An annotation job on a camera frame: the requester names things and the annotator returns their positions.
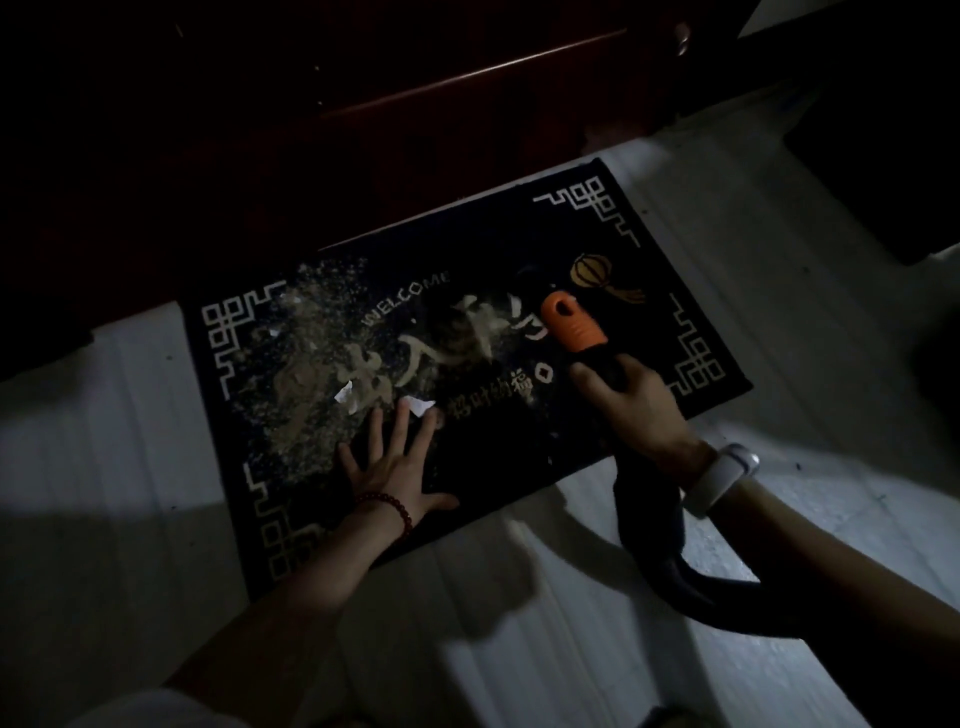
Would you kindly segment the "person's right hand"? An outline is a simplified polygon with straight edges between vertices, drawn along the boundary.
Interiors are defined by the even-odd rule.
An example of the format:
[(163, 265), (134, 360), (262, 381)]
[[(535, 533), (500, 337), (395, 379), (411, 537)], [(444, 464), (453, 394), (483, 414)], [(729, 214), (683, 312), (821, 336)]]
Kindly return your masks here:
[(654, 370), (629, 354), (618, 354), (628, 379), (618, 405), (594, 405), (616, 436), (649, 459), (682, 491), (698, 480), (716, 457), (682, 414), (674, 395)]

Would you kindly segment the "person's left hand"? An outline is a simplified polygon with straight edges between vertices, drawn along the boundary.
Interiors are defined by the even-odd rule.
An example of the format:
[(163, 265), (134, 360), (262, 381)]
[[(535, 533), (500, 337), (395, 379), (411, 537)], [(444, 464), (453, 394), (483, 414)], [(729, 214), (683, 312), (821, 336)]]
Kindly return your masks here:
[(354, 502), (358, 507), (370, 505), (389, 506), (401, 518), (403, 533), (410, 532), (422, 519), (416, 519), (417, 494), (424, 491), (426, 458), (434, 435), (443, 423), (444, 415), (434, 407), (418, 421), (417, 430), (409, 438), (410, 422), (405, 453), (392, 458), (392, 430), (384, 434), (385, 415), (380, 407), (373, 408), (366, 417), (366, 482), (349, 482)]

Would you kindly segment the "orange and black vacuum handle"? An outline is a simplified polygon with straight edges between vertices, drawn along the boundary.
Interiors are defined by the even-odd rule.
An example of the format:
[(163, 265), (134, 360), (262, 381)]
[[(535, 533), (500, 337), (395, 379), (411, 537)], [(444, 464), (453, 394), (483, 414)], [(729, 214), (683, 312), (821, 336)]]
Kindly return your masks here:
[(576, 297), (564, 290), (552, 291), (540, 305), (540, 318), (573, 361), (594, 370), (613, 391), (627, 391), (627, 374), (609, 337)]

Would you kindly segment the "dark patterned doormat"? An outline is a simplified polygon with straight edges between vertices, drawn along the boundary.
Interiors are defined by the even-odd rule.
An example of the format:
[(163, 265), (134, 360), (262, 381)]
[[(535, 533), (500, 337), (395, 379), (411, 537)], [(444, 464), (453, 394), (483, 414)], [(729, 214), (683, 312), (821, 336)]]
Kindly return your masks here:
[(402, 398), (443, 413), (423, 490), (460, 502), (385, 560), (605, 457), (541, 311), (556, 291), (687, 418), (754, 388), (600, 158), (178, 302), (252, 601), (351, 509), (337, 447), (366, 466), (375, 408), (387, 428)]

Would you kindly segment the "person's left forearm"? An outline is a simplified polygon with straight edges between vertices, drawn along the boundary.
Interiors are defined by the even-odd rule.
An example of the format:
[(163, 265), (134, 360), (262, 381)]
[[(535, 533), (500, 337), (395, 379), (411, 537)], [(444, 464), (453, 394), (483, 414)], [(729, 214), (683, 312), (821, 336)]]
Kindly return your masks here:
[(347, 602), (403, 527), (392, 505), (361, 505), (306, 566), (224, 625), (163, 686), (250, 728), (289, 728)]

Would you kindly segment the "person's right forearm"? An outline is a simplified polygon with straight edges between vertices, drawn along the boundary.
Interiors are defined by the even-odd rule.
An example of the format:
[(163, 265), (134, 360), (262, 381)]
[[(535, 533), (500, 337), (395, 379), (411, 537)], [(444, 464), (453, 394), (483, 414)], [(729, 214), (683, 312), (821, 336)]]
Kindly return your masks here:
[(754, 480), (707, 515), (872, 728), (960, 728), (960, 611)]

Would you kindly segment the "scattered sandy dirt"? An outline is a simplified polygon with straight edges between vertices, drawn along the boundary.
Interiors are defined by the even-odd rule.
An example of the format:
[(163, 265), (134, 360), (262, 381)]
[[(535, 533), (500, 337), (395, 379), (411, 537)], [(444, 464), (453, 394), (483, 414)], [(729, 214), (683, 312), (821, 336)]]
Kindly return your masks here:
[[(282, 338), (271, 341), (269, 327)], [(303, 264), (248, 335), (238, 356), (246, 379), (230, 409), (249, 428), (251, 455), (283, 480), (305, 480), (333, 469), (338, 446), (374, 408), (389, 417), (407, 395), (435, 401), (451, 420), (495, 398), (533, 404), (547, 337), (517, 293), (462, 285), (435, 265), (383, 280), (366, 258)], [(334, 400), (347, 381), (349, 409)]]

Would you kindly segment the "white wristband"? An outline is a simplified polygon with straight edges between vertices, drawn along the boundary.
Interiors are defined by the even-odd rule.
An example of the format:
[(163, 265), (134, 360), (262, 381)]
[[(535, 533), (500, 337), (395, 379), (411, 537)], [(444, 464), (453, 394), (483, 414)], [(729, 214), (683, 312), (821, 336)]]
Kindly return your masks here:
[(704, 520), (727, 491), (740, 480), (750, 480), (760, 464), (759, 455), (740, 443), (723, 446), (704, 473), (685, 491), (682, 508), (693, 518)]

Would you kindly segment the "dark wooden cabinet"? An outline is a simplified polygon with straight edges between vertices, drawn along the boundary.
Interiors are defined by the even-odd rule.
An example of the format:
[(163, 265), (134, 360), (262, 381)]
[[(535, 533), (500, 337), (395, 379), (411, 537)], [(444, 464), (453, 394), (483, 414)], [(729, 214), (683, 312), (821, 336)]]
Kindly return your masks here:
[(0, 0), (0, 382), (670, 115), (701, 0)]

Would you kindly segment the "dark furniture block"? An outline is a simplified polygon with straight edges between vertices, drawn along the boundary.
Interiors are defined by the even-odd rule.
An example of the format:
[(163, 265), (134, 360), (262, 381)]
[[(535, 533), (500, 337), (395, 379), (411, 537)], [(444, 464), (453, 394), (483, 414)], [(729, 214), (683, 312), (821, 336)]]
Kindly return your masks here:
[(899, 263), (960, 246), (960, 89), (905, 74), (839, 77), (784, 144)]

